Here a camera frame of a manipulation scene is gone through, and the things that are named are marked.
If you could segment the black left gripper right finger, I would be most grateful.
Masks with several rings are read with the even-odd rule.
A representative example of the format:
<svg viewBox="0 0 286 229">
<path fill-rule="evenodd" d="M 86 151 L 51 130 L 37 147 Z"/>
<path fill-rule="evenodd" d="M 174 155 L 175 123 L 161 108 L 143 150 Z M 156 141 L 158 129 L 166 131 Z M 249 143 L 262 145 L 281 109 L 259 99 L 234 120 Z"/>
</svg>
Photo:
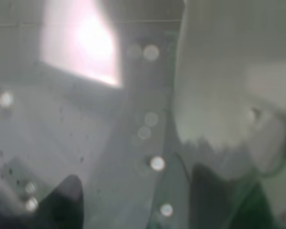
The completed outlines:
<svg viewBox="0 0 286 229">
<path fill-rule="evenodd" d="M 277 229 L 278 223 L 255 176 L 224 180 L 209 168 L 192 170 L 192 229 Z"/>
</svg>

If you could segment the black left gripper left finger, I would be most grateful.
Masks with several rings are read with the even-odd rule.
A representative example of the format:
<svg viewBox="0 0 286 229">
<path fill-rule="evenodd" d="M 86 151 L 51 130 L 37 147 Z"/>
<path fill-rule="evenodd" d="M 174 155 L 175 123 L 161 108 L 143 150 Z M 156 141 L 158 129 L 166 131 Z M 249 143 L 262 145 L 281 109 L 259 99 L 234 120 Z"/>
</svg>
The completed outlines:
<svg viewBox="0 0 286 229">
<path fill-rule="evenodd" d="M 0 229 L 82 229 L 84 198 L 77 175 L 66 177 L 35 212 L 7 215 L 0 209 Z"/>
</svg>

